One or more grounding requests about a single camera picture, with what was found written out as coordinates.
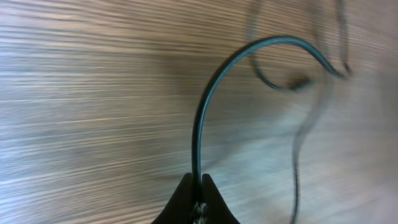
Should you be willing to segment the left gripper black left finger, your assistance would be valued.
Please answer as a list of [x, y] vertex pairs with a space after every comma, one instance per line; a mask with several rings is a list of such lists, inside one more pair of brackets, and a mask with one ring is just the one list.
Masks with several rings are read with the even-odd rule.
[[152, 224], [192, 224], [193, 177], [186, 173]]

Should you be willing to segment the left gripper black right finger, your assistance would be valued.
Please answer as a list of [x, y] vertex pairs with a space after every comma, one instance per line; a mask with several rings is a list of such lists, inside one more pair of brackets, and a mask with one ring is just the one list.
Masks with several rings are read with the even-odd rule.
[[239, 224], [209, 174], [202, 175], [201, 196], [206, 203], [206, 224]]

